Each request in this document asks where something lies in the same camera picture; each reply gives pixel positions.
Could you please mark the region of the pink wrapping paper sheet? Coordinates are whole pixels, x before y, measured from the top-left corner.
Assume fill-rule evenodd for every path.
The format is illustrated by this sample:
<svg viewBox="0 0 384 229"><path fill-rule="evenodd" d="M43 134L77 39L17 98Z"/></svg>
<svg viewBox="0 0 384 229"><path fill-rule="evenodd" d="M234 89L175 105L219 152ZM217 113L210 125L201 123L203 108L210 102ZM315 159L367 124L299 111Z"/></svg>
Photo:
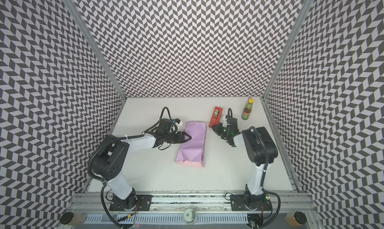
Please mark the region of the pink wrapping paper sheet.
<svg viewBox="0 0 384 229"><path fill-rule="evenodd" d="M205 166L205 142L207 126L204 122L188 122L185 133L190 135L191 140L180 146L175 162L180 165L195 168Z"/></svg>

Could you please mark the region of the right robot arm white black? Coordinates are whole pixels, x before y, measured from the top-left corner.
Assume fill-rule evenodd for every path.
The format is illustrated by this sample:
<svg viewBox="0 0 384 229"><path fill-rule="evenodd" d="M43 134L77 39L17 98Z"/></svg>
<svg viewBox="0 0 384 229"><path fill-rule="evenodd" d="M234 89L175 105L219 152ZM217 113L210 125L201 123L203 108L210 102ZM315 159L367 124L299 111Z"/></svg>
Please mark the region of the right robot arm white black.
<svg viewBox="0 0 384 229"><path fill-rule="evenodd" d="M269 200L265 180L268 168L278 157L279 150L265 127L251 126L240 131L236 118L228 115L225 121L225 124L213 125L212 129L232 147L245 146L253 165L242 198L248 210L256 210Z"/></svg>

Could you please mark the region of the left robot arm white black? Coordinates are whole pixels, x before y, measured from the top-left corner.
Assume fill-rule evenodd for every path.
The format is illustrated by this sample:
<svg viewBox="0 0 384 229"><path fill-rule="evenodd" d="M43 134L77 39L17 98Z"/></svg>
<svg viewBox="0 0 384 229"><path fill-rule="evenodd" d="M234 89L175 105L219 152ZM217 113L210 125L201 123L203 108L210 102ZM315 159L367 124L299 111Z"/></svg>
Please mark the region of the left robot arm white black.
<svg viewBox="0 0 384 229"><path fill-rule="evenodd" d="M107 136L92 153L88 174L112 190L117 205L125 210L133 209L138 201L136 191L122 173L127 154L152 148L161 150L164 143L183 144L190 141L191 135L178 130L179 122L179 119L161 119L140 135Z"/></svg>

